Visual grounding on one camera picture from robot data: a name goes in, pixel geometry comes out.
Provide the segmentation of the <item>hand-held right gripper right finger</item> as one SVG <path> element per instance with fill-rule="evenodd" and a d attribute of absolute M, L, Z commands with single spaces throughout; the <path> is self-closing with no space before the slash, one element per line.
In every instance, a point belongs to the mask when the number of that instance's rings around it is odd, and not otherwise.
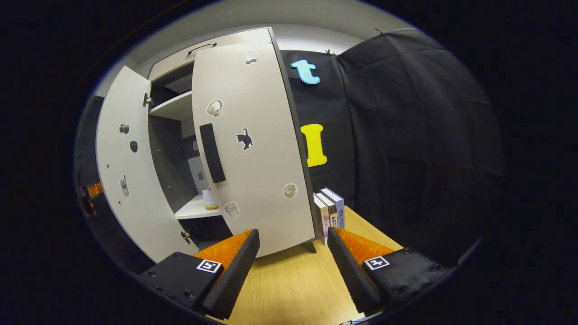
<path fill-rule="evenodd" d="M 419 300 L 452 273 L 411 247 L 393 250 L 338 227 L 328 247 L 358 312 L 392 312 Z"/>

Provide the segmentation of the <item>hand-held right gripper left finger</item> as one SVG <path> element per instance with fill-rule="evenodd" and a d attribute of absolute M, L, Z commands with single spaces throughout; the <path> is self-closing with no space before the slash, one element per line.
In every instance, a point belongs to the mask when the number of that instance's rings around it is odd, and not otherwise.
<path fill-rule="evenodd" d="M 194 255 L 174 252 L 138 277 L 186 309 L 229 319 L 259 248 L 258 229 L 250 229 Z"/>

